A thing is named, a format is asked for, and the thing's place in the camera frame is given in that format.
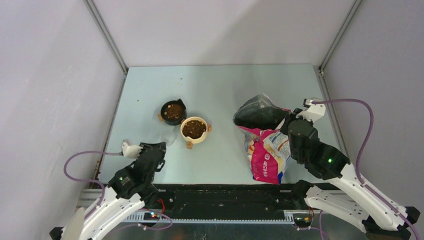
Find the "translucent plastic scoop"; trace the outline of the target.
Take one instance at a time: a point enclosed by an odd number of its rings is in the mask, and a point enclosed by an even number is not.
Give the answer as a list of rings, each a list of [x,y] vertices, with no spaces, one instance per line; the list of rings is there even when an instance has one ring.
[[[177,139],[178,133],[176,131],[166,131],[161,135],[161,142],[164,142],[167,147],[170,147]]]

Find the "pink blue cat food bag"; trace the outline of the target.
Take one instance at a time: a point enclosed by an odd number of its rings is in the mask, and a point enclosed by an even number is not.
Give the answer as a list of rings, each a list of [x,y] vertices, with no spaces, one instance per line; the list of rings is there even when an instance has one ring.
[[[292,111],[275,106],[265,94],[247,100],[233,115],[244,134],[244,148],[255,181],[279,185],[291,159],[288,136],[280,129]]]

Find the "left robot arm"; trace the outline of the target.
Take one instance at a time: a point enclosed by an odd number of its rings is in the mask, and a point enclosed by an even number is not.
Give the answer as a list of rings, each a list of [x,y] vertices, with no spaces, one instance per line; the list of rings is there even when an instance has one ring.
[[[153,181],[165,165],[167,144],[130,144],[124,140],[118,156],[134,161],[118,170],[100,196],[87,208],[81,207],[63,227],[54,227],[53,240],[101,240],[118,224],[142,208],[153,208],[159,190]]]

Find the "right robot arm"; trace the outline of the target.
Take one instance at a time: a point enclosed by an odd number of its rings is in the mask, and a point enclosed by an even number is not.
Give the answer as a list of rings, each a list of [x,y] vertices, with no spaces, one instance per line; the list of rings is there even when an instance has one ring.
[[[299,180],[290,192],[291,204],[297,209],[308,206],[327,212],[358,228],[369,240],[410,239],[420,211],[399,205],[374,189],[356,172],[347,156],[320,141],[313,122],[298,108],[284,118],[280,132],[288,136],[291,158],[352,200],[333,196],[316,184]]]

